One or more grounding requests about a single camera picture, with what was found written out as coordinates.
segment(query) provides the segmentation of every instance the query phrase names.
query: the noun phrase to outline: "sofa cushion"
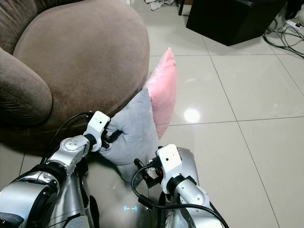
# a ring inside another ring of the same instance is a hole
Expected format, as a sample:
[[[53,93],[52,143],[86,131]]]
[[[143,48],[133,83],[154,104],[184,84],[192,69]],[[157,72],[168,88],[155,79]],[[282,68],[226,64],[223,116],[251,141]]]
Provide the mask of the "sofa cushion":
[[[13,54],[22,32],[36,16],[33,0],[0,1],[0,46],[3,50]]]
[[[149,66],[149,38],[140,16],[122,1],[85,0],[39,14],[13,55],[46,82],[53,109],[42,125],[1,132],[7,143],[17,140],[38,150],[69,117],[88,110],[114,116],[141,90]],[[72,123],[54,144],[83,133],[86,124],[83,118]]]
[[[0,124],[32,126],[52,109],[47,84],[30,68],[0,48]]]

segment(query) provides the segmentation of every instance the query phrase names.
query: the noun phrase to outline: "black connector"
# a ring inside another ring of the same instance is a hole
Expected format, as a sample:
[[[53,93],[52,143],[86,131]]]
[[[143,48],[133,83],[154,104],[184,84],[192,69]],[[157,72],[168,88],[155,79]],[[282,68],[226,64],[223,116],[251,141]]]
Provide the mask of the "black connector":
[[[155,158],[153,158],[152,160],[149,161],[149,163],[147,164],[148,168],[160,168],[162,166],[161,163],[161,159],[157,156]]]
[[[122,134],[123,132],[120,130],[117,130],[115,132],[113,132],[110,136],[105,135],[104,140],[107,143],[113,143],[114,141],[116,141],[118,139],[118,137]]]
[[[150,200],[148,197],[145,197],[144,195],[140,195],[138,197],[138,202],[140,202],[150,210],[152,210],[155,206],[155,203],[152,200]]]

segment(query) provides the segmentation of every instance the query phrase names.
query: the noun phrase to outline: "black ottoman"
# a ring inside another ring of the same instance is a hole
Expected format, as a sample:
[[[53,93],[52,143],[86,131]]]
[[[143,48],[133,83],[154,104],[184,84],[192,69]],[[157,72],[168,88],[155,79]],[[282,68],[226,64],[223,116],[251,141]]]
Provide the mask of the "black ottoman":
[[[227,46],[261,36],[286,0],[194,0],[187,28]]]

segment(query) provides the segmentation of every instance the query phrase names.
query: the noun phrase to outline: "white floor tile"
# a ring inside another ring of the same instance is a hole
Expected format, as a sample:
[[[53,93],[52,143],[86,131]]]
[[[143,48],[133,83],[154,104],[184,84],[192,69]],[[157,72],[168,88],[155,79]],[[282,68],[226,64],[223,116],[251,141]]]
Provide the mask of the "white floor tile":
[[[170,126],[163,145],[195,156],[200,186],[231,228],[278,228],[236,122]]]
[[[208,55],[200,34],[186,28],[184,16],[140,12],[150,39],[150,56],[162,56],[168,47],[177,56]]]
[[[150,228],[150,211],[140,204],[131,187],[112,167],[95,158],[89,162],[87,177],[90,194],[97,201],[100,226],[109,228]],[[146,184],[141,182],[137,190],[148,196]]]
[[[304,116],[304,96],[275,55],[212,60],[238,120]]]
[[[304,93],[304,61],[296,55],[278,55],[291,77]]]
[[[159,60],[150,58],[150,71]],[[235,121],[209,56],[177,56],[176,66],[178,94],[171,125]]]
[[[280,228],[302,227],[304,118],[240,122]]]
[[[23,155],[0,143],[0,191],[19,176]]]
[[[232,46],[218,43],[203,36],[210,55],[252,55],[252,54],[274,54],[271,47],[262,37],[251,39]]]
[[[20,174],[30,171],[33,167],[38,165],[41,161],[41,157],[33,154],[26,153],[24,155],[23,164]]]

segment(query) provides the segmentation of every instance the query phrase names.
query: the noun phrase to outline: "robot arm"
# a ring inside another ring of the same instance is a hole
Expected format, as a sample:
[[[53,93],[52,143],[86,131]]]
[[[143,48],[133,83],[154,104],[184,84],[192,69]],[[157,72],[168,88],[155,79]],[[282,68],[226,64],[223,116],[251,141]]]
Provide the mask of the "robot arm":
[[[157,157],[150,160],[147,167],[153,167],[157,170],[158,174],[161,174],[157,179],[161,184],[162,191],[167,195],[171,195],[175,201],[179,202],[181,205],[191,204],[203,206],[212,210],[212,212],[215,212],[210,206],[208,194],[197,185],[198,180],[195,181],[189,175],[189,172],[187,172],[188,167],[183,166],[183,162],[187,162],[186,160],[187,158],[183,157],[182,161],[176,146],[174,144],[169,144],[157,151]],[[151,177],[149,177],[145,171],[141,173],[146,182],[149,180],[148,182],[153,182],[153,185],[156,184],[156,181],[151,180]],[[191,175],[194,178],[197,177],[196,173],[191,173]],[[150,201],[143,200],[143,198],[144,197],[141,195],[139,197],[139,202],[144,205],[145,202],[148,202],[146,206],[149,207]],[[181,208],[180,210],[175,210],[174,213],[175,215],[172,219],[175,220],[175,222],[172,222],[172,228],[223,228],[218,219],[218,217],[221,219],[222,217],[217,214],[217,211],[215,213],[218,215],[217,217],[210,214],[208,211],[199,208]]]
[[[110,118],[97,111],[84,135],[64,139],[44,163],[16,178],[0,192],[0,223],[5,228],[45,227],[63,183],[89,151],[102,146]]]

